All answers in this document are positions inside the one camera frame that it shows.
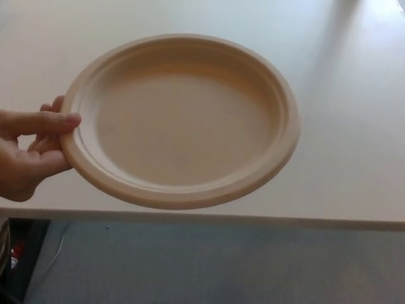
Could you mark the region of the person bare hand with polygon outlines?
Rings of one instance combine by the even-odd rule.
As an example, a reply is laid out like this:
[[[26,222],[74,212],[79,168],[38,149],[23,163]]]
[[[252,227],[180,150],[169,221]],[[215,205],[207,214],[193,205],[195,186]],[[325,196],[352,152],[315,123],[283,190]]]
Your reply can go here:
[[[1,110],[1,197],[27,201],[41,182],[72,168],[59,137],[77,128],[81,116],[60,112],[64,98],[39,111]]]

